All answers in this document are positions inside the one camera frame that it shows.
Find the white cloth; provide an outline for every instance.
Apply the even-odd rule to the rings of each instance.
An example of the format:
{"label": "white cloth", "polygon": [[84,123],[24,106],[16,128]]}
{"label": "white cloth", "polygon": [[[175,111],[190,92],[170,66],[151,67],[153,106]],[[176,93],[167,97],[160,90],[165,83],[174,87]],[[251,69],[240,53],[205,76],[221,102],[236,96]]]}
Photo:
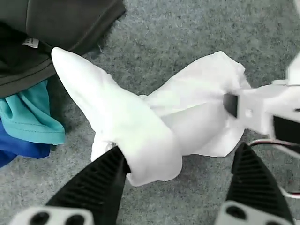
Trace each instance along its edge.
{"label": "white cloth", "polygon": [[225,111],[223,95],[251,88],[244,72],[240,63],[216,52],[189,64],[143,99],[176,134],[182,155],[224,157],[244,126]]}
{"label": "white cloth", "polygon": [[52,60],[70,97],[96,132],[95,143],[119,146],[130,167],[127,178],[132,185],[171,180],[180,173],[177,137],[140,97],[74,53],[54,48]]}
{"label": "white cloth", "polygon": [[174,178],[181,170],[181,155],[226,156],[244,132],[222,99],[226,92],[251,87],[244,67],[223,52],[196,60],[140,97],[78,55],[54,48],[52,60],[96,132],[91,160],[115,142],[131,168],[128,179],[134,186]]}

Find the dark green fabric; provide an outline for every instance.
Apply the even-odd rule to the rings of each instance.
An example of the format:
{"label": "dark green fabric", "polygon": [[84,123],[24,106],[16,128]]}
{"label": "dark green fabric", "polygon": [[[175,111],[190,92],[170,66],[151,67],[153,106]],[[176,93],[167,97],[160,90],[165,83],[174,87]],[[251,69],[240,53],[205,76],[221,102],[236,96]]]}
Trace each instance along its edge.
{"label": "dark green fabric", "polygon": [[0,98],[55,74],[53,47],[88,52],[124,12],[122,0],[0,0]]}

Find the blue fabric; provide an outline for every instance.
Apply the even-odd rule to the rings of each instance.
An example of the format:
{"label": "blue fabric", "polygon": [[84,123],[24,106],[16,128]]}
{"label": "blue fabric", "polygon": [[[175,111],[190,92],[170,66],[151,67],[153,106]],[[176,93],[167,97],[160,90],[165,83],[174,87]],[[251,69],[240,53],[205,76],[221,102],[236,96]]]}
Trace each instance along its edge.
{"label": "blue fabric", "polygon": [[50,153],[50,144],[27,142],[11,137],[0,121],[0,167],[10,163],[17,155],[44,158]]}
{"label": "blue fabric", "polygon": [[63,144],[64,127],[50,116],[47,81],[0,99],[0,118],[12,137],[33,143]]}

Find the black plastic part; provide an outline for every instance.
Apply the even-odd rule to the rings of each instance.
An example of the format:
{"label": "black plastic part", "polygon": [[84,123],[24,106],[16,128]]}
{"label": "black plastic part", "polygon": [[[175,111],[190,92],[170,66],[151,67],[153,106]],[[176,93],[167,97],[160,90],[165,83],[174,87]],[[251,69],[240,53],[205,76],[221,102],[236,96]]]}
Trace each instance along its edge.
{"label": "black plastic part", "polygon": [[90,210],[95,225],[115,225],[129,166],[116,146],[85,167],[48,206]]}
{"label": "black plastic part", "polygon": [[273,116],[273,127],[276,139],[300,144],[300,123]]}
{"label": "black plastic part", "polygon": [[286,200],[263,161],[244,142],[234,155],[227,201],[281,217],[294,224]]}
{"label": "black plastic part", "polygon": [[239,96],[226,93],[223,95],[223,106],[232,116],[237,118],[238,116],[238,104],[239,104]]}
{"label": "black plastic part", "polygon": [[49,220],[49,213],[39,212],[30,220],[30,225],[45,225]]}

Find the screw hole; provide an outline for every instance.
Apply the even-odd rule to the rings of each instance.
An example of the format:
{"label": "screw hole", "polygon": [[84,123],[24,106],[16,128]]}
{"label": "screw hole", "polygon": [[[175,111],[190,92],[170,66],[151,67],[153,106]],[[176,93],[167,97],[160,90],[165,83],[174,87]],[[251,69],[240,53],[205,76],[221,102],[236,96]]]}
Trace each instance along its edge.
{"label": "screw hole", "polygon": [[30,225],[45,225],[49,217],[47,212],[39,212],[31,218]]}
{"label": "screw hole", "polygon": [[67,219],[65,225],[83,225],[84,217],[82,215],[73,215]]}
{"label": "screw hole", "polygon": [[281,225],[281,224],[274,222],[274,221],[270,221],[270,222],[267,222],[267,225]]}
{"label": "screw hole", "polygon": [[230,206],[226,209],[226,212],[233,216],[233,217],[236,217],[236,218],[239,218],[239,219],[243,219],[243,220],[246,220],[247,219],[247,216],[244,212],[244,210],[236,207],[236,206]]}

